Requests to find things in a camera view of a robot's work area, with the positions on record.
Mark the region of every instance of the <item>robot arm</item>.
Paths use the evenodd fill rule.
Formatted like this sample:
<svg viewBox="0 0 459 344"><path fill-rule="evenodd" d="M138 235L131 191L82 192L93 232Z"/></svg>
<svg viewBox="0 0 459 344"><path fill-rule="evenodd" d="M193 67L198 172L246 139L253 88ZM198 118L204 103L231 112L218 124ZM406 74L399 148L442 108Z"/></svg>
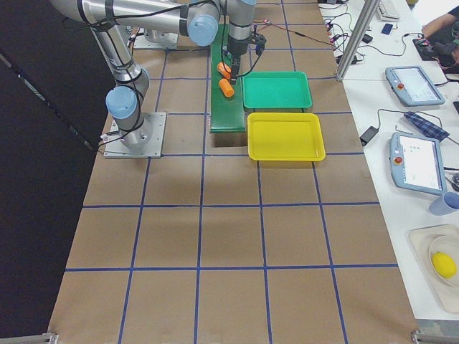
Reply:
<svg viewBox="0 0 459 344"><path fill-rule="evenodd" d="M207 46L217 35L220 16L227 14L230 17L227 50L232 55L232 83L236 82L239 73L240 57L254 41L251 25L256 0L203 0L191 4L162 0L50 1L65 16L92 28L117 83L108 93L106 104L118 125L119 138L132 149L141 149L151 137L151 129L141 112L149 78L133 60L118 25L189 36L195 44Z"/></svg>

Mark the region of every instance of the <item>aluminum post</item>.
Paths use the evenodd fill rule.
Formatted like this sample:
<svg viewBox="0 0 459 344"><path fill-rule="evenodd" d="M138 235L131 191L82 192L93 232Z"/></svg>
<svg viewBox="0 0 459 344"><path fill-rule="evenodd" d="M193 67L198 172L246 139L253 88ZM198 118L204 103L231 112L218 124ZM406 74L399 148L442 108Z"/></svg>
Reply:
<svg viewBox="0 0 459 344"><path fill-rule="evenodd" d="M351 39L344 50L343 57L341 58L336 71L336 79L338 81L343 81L344 75L354 59L357 48L359 48L361 39L365 35L366 28L372 20L378 4L379 0L366 0L364 2L364 8L360 12L356 26L354 27L351 35Z"/></svg>

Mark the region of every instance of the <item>black curtain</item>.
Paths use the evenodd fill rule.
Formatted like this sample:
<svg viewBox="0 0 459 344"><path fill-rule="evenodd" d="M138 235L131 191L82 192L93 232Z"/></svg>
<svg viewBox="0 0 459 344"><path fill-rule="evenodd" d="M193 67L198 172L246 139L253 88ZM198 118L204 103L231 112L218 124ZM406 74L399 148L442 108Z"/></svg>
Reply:
<svg viewBox="0 0 459 344"><path fill-rule="evenodd" d="M0 338L47 332L114 81L48 0L0 1ZM49 101L41 101L17 74Z"/></svg>

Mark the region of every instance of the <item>wire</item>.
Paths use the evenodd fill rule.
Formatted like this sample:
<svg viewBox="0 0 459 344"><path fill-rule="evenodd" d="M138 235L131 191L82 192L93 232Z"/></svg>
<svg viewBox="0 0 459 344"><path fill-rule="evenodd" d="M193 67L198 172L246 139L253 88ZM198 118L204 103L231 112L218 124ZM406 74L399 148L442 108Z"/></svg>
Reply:
<svg viewBox="0 0 459 344"><path fill-rule="evenodd" d="M343 39L343 42L341 42L340 44L336 45L336 50L340 51L340 52L343 52L343 50L340 49L341 46L344 46L344 44L346 43L346 40L348 38L351 38L351 36L349 36L349 34L347 33L344 33L344 34L337 34L336 36L333 36L331 38L331 41L332 42L335 42L337 41L338 39L342 38Z"/></svg>
<svg viewBox="0 0 459 344"><path fill-rule="evenodd" d="M452 142L455 143L456 145L459 145L459 142L458 142L458 141L453 140L453 139L450 138L449 136L447 137L447 139L448 139L449 141L452 141Z"/></svg>
<svg viewBox="0 0 459 344"><path fill-rule="evenodd" d="M128 47L131 47L131 55L134 55L134 45L136 44L137 37L144 36L144 35L145 35L145 32L141 32L141 28L139 27L137 29L136 34L134 34L131 37L129 37Z"/></svg>
<svg viewBox="0 0 459 344"><path fill-rule="evenodd" d="M313 41L316 41L318 43L324 43L324 44L327 44L329 46L334 47L334 45L332 43L330 43L330 42L321 41L320 39L316 39L314 37L308 36L307 34L303 34L301 32L298 32L298 31L295 31L295 30L292 30L292 29L287 29L286 27L282 27L281 25L273 24L271 21L267 21L267 20L269 20L269 19L265 19L263 21L260 21L260 24L265 24L265 26L263 26L261 29L258 29L258 31L267 29L268 27L277 27L278 29L281 29L281 30L284 30L284 31L287 31L287 32L291 32L293 34L297 34L300 37L306 37L306 38L312 39Z"/></svg>
<svg viewBox="0 0 459 344"><path fill-rule="evenodd" d="M224 39L224 31L227 27L227 6L228 6L228 0L224 0L224 5L223 5L223 28L222 28L222 39L220 40L220 60L223 62L223 69L225 70L226 73L231 74L229 70L227 70L226 64L224 63L224 57L223 57L223 39Z"/></svg>
<svg viewBox="0 0 459 344"><path fill-rule="evenodd" d="M249 69L249 71L244 73L244 74L242 74L242 75L238 75L237 77L245 77L246 75L250 74L253 71L253 69L255 68L255 65L257 64L257 62L258 62L258 60L260 58L261 58L261 55L258 55L257 59L255 60L255 62L253 62L253 64L252 64L251 68Z"/></svg>
<svg viewBox="0 0 459 344"><path fill-rule="evenodd" d="M378 115L377 130L381 128L381 111L387 111L388 113L404 113L403 111L399 111L399 110L378 109L377 111L377 115Z"/></svg>
<svg viewBox="0 0 459 344"><path fill-rule="evenodd" d="M323 17L324 17L324 18L327 18L327 19L328 19L328 18L331 18L331 19L328 19L328 20L329 20L328 23L330 24L330 23L331 23L333 20L335 20L336 18L339 18L340 16L346 16L346 15L348 15L349 18L350 18L350 21L349 21L349 24L348 24L348 28L349 28L349 31L352 32L352 31L353 31L353 30L351 29L352 15L348 12L348 9L349 9L349 8L348 8L347 4L344 4L344 6L346 7L344 13L338 14L337 16L323 16Z"/></svg>
<svg viewBox="0 0 459 344"><path fill-rule="evenodd" d="M448 83L449 83L449 80L446 79L445 82L442 82L442 83L440 83L440 84L435 84L435 86L436 86L436 87L442 87L442 86L445 86L445 85L448 84Z"/></svg>
<svg viewBox="0 0 459 344"><path fill-rule="evenodd" d="M336 7L322 7L322 6L319 6L318 8L319 8L319 9L330 9L330 10L339 9L339 8L340 8L341 6L343 6L343 5L344 5L344 6L347 6L347 3L346 3L346 2L348 2L348 1L349 1L349 0L342 1L342 3L341 3L341 4L337 4L338 6L336 6Z"/></svg>
<svg viewBox="0 0 459 344"><path fill-rule="evenodd" d="M459 191L459 185L454 183L452 180L450 180L447 176L445 176L445 179L450 182L451 187L453 188L454 191L458 192Z"/></svg>
<svg viewBox="0 0 459 344"><path fill-rule="evenodd" d="M442 70L448 70L448 69L453 68L454 66L456 66L456 65L458 64L457 62L454 62L454 63L453 63L452 65L450 65L450 66L444 66L444 65L442 65L442 62L440 61L440 59L439 59L438 57L433 57L433 59L434 59L435 61L437 61L438 65L440 66L440 68L441 68Z"/></svg>
<svg viewBox="0 0 459 344"><path fill-rule="evenodd" d="M405 51L407 50L407 44L404 42L404 38L405 38L405 37L408 37L408 36L410 36L410 35L412 35L412 34L404 34L404 35L402 36L403 51L402 51L401 54L389 54L389 53L386 53L386 52L382 52L382 51L379 50L378 48L376 48L376 47L374 47L374 46L372 46L372 45L369 45L369 44L361 45L361 46L359 46L359 48L371 47L371 48L377 50L379 53L381 53L381 54L383 54L383 55L386 55L386 56L398 56L398 57L400 57L400 56L403 56L404 53L405 53Z"/></svg>
<svg viewBox="0 0 459 344"><path fill-rule="evenodd" d="M163 14L163 13L167 13L167 12L170 12L170 11L175 11L176 9L180 9L182 6L184 5L187 5L187 6L197 6L197 5L200 5L200 4L204 4L204 3L212 3L213 4L213 1L212 0L200 0L200 1L196 1L196 2L193 2L193 3L188 3L188 4L182 4L182 5L179 5L179 6L174 6L174 7L170 7L168 9L162 9L160 11L156 11L156 12L151 12L151 13L146 13L146 14L126 14L126 15L123 15L123 16L114 16L113 19L116 20L116 19L130 19L130 18L146 18L147 16L157 16L159 14ZM71 30L71 31L77 31L77 30L83 30L83 29L89 29L89 28L95 28L95 27L101 27L105 24L109 24L110 22L108 21L108 18L103 18L101 20L98 20L96 21L95 23L92 23L92 24L87 24L87 25L84 25L82 27L75 27L75 28L72 28L72 27L66 27L65 26L65 23L69 20L70 18L64 18L62 20L62 25L65 29L68 29L68 30Z"/></svg>

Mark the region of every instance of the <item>keyboard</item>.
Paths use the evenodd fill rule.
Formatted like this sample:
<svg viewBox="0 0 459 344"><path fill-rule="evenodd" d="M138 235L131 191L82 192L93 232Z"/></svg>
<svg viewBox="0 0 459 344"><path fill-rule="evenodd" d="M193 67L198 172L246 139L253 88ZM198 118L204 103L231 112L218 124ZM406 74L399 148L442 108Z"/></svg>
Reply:
<svg viewBox="0 0 459 344"><path fill-rule="evenodd" d="M382 22L398 22L400 20L400 13L394 7L392 0L381 0L376 13Z"/></svg>

